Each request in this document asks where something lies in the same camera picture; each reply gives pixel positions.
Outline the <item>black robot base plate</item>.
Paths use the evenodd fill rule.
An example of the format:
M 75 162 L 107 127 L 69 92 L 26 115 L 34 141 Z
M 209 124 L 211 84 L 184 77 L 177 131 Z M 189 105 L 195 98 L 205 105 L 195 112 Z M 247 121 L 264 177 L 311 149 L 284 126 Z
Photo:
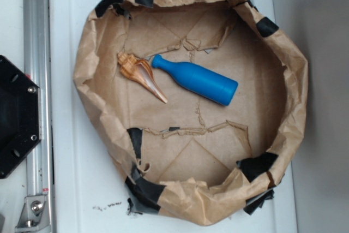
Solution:
M 1 179 L 41 141 L 40 88 L 1 56 Z

